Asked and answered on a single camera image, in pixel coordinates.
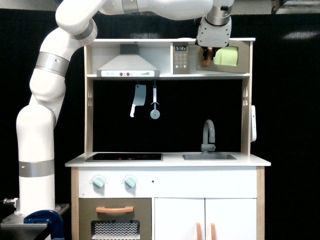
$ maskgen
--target stovetop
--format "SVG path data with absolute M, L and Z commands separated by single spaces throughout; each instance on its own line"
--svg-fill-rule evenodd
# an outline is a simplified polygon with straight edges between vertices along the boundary
M 86 162 L 146 162 L 163 161 L 162 153 L 97 153 Z

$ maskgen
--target digital clock display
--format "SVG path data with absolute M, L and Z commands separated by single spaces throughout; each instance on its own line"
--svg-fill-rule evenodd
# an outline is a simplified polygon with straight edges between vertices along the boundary
M 187 46 L 175 46 L 176 51 L 187 51 Z

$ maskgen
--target cleaver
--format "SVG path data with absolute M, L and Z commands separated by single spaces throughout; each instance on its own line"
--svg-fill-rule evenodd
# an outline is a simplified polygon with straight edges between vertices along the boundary
M 131 107 L 130 117 L 134 117 L 136 106 L 145 105 L 146 101 L 146 85 L 135 85 L 134 99 Z

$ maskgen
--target white countertop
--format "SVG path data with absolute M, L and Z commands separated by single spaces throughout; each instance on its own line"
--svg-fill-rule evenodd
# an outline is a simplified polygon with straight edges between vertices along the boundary
M 163 152 L 163 161 L 113 161 L 87 162 L 89 157 L 97 154 L 93 152 L 81 154 L 68 161 L 66 167 L 206 167 L 206 166 L 271 166 L 271 163 L 255 155 L 246 155 L 241 152 L 224 152 L 236 160 L 184 160 L 183 155 L 200 154 L 201 152 Z

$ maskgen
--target pizza cutter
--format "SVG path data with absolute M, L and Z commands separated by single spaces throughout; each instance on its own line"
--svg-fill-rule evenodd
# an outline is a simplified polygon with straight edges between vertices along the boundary
M 157 86 L 154 84 L 153 86 L 153 110 L 150 112 L 150 117 L 152 119 L 158 119 L 160 117 L 160 112 L 157 110 Z

